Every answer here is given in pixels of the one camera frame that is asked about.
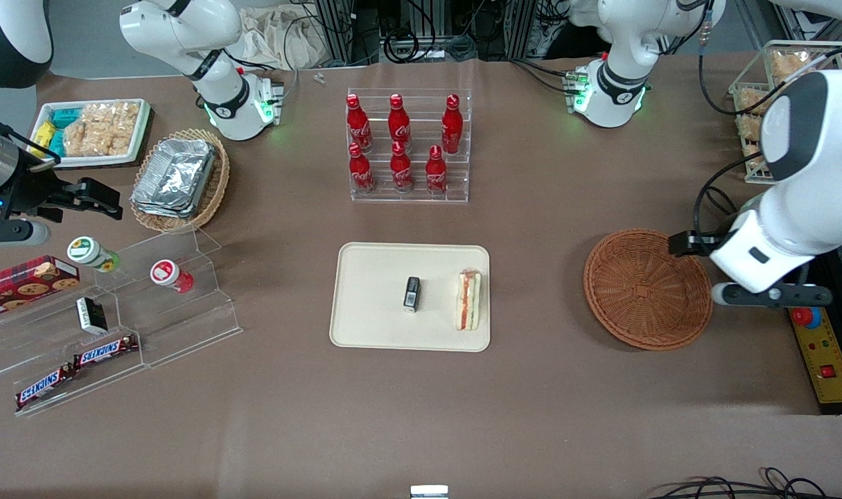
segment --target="acrylic bottle rack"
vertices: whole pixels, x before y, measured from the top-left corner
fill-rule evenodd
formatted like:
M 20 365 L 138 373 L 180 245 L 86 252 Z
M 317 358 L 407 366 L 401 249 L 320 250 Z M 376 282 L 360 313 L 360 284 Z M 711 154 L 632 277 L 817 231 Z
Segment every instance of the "acrylic bottle rack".
M 348 94 L 360 98 L 363 110 L 368 116 L 374 140 L 366 157 L 371 164 L 377 189 L 370 195 L 361 195 L 352 184 L 349 170 L 350 196 L 355 202 L 439 202 L 462 204 L 469 201 L 471 192 L 471 123 L 473 102 L 469 89 L 349 89 Z M 411 193 L 396 192 L 389 158 L 392 157 L 392 142 L 389 138 L 387 118 L 389 96 L 401 94 L 403 107 L 411 119 L 412 129 L 412 179 Z M 425 166 L 430 157 L 430 146 L 442 145 L 442 114 L 446 111 L 446 97 L 457 94 L 461 98 L 461 114 L 464 119 L 461 145 L 455 155 L 443 155 L 446 160 L 446 195 L 433 196 L 427 190 Z M 347 145 L 350 145 L 349 128 L 346 129 Z M 345 163 L 350 155 L 344 148 Z
M 0 315 L 0 380 L 13 383 L 13 395 L 73 356 L 135 334 L 138 351 L 91 364 L 56 388 L 16 412 L 35 414 L 64 401 L 88 394 L 142 369 L 207 347 L 242 329 L 233 302 L 218 287 L 209 253 L 217 241 L 192 227 L 159 234 L 119 250 L 120 266 L 109 274 L 81 268 L 82 287 L 38 300 L 21 310 Z M 171 259 L 193 275 L 193 287 L 179 294 L 153 284 L 149 269 L 160 259 Z M 102 304 L 109 332 L 82 331 L 76 300 L 90 297 Z

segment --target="red bottle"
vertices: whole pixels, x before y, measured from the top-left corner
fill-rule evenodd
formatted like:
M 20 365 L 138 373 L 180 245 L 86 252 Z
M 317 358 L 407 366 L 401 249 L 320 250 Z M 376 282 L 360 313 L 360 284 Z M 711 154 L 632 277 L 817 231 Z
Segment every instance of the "red bottle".
M 374 184 L 374 176 L 371 174 L 371 166 L 368 158 L 362 153 L 362 148 L 356 142 L 350 145 L 350 175 L 356 192 L 361 195 L 370 195 L 377 187 Z
M 347 96 L 347 126 L 350 128 L 350 137 L 353 142 L 360 145 L 363 152 L 371 150 L 371 126 L 368 123 L 368 116 L 360 106 L 360 98 L 356 94 Z
M 442 148 L 446 154 L 455 155 L 461 146 L 461 133 L 464 130 L 464 118 L 461 116 L 461 99 L 458 94 L 446 98 L 446 113 L 442 116 Z
M 408 113 L 402 108 L 402 96 L 389 96 L 389 137 L 393 142 L 401 142 L 405 146 L 405 154 L 412 152 L 412 128 Z
M 393 142 L 393 157 L 389 158 L 389 168 L 393 170 L 396 192 L 407 195 L 414 190 L 412 160 L 405 155 L 405 145 L 402 142 Z
M 427 190 L 433 195 L 446 193 L 446 161 L 442 159 L 442 148 L 430 148 L 430 160 L 427 161 Z

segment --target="snickers bar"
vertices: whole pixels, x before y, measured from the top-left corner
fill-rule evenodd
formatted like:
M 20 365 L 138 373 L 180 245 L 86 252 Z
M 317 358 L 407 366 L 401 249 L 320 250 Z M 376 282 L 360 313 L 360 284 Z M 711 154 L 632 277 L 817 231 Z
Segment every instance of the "snickers bar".
M 126 351 L 138 350 L 138 348 L 141 348 L 141 345 L 138 344 L 137 335 L 127 335 L 127 337 L 119 338 L 112 343 L 107 343 L 101 345 L 101 347 L 92 348 L 85 353 L 74 355 L 73 366 L 76 369 L 82 369 L 86 364 L 107 360 Z
M 17 411 L 22 410 L 22 408 L 26 407 L 26 405 L 31 401 L 37 400 L 45 392 L 57 385 L 60 385 L 60 383 L 63 383 L 75 375 L 76 369 L 69 362 L 67 362 L 64 366 L 57 367 L 57 369 L 54 369 L 53 372 L 49 373 L 37 382 L 32 383 L 32 385 L 15 395 L 15 400 L 17 401 Z

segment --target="cookie box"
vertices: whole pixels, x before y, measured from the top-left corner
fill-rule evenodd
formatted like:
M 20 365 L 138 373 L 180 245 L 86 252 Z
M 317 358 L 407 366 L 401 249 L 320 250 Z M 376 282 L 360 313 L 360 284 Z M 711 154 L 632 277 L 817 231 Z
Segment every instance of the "cookie box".
M 6 268 L 0 271 L 0 313 L 78 284 L 78 269 L 50 255 Z

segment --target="aluminum foil container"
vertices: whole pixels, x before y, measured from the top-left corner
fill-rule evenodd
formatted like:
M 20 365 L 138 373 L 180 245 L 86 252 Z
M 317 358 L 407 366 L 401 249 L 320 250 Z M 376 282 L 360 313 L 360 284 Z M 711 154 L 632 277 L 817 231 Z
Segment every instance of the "aluminum foil container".
M 146 164 L 132 203 L 152 215 L 192 217 L 211 176 L 214 156 L 214 146 L 204 140 L 164 140 Z

